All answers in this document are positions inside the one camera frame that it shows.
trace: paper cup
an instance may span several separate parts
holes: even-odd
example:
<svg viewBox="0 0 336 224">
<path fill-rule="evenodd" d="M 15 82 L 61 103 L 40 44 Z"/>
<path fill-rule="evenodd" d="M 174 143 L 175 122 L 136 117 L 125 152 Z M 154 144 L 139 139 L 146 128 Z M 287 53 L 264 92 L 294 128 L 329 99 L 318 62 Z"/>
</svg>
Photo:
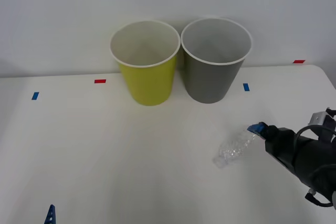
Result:
<svg viewBox="0 0 336 224">
<path fill-rule="evenodd" d="M 180 45 L 172 26 L 152 20 L 128 24 L 112 36 L 112 55 L 138 103 L 157 105 L 168 99 Z"/>
<path fill-rule="evenodd" d="M 182 31 L 185 87 L 201 103 L 220 101 L 251 52 L 251 34 L 226 18 L 206 18 L 188 24 Z"/>
</svg>

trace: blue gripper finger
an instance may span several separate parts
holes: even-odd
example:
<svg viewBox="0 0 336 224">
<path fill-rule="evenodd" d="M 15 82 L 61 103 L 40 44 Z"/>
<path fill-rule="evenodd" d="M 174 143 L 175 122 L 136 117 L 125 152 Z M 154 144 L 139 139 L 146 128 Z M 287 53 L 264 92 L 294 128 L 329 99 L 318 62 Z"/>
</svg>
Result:
<svg viewBox="0 0 336 224">
<path fill-rule="evenodd" d="M 48 215 L 44 224 L 56 224 L 56 213 L 54 205 L 50 205 Z"/>
</svg>

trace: tape marker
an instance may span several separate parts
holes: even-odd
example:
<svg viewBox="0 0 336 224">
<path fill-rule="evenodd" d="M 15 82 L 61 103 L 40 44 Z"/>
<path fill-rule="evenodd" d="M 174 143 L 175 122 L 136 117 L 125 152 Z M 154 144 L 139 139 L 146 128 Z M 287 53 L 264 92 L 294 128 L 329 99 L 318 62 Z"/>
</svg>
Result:
<svg viewBox="0 0 336 224">
<path fill-rule="evenodd" d="M 250 91 L 250 88 L 248 87 L 247 83 L 243 83 L 243 86 L 245 91 Z"/>
<path fill-rule="evenodd" d="M 95 83 L 106 83 L 106 79 L 97 79 Z"/>
<path fill-rule="evenodd" d="M 293 64 L 302 64 L 304 63 L 306 60 L 295 60 L 293 61 Z"/>
<path fill-rule="evenodd" d="M 32 100 L 37 100 L 38 94 L 39 94 L 39 92 L 35 92 L 35 93 L 33 94 L 33 97 L 32 97 L 31 99 L 32 99 Z"/>
</svg>

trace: gray cup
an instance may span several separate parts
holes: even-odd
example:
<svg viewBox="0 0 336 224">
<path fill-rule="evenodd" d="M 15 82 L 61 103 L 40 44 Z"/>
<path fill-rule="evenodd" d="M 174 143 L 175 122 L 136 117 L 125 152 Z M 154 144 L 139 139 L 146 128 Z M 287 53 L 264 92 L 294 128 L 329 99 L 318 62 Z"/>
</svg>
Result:
<svg viewBox="0 0 336 224">
<path fill-rule="evenodd" d="M 182 31 L 185 88 L 201 103 L 220 101 L 252 49 L 251 34 L 226 18 L 206 18 Z"/>
</svg>

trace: blue object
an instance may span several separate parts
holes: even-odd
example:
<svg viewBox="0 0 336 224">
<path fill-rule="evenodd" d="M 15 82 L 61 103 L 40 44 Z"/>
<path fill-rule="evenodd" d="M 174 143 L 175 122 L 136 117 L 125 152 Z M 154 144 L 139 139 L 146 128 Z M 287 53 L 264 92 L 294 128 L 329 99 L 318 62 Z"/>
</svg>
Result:
<svg viewBox="0 0 336 224">
<path fill-rule="evenodd" d="M 44 224 L 56 224 L 56 213 L 54 205 L 50 205 L 48 215 Z"/>
<path fill-rule="evenodd" d="M 251 126 L 249 126 L 247 128 L 248 131 L 254 133 L 254 134 L 257 134 L 257 135 L 260 135 L 260 133 L 262 132 L 262 130 L 266 127 L 265 123 L 263 122 L 260 122 L 258 124 L 253 124 Z"/>
<path fill-rule="evenodd" d="M 250 91 L 250 88 L 248 87 L 247 83 L 243 83 L 243 86 L 245 91 Z"/>
<path fill-rule="evenodd" d="M 39 94 L 39 92 L 35 92 L 33 94 L 32 100 L 37 100 L 38 94 Z"/>
</svg>

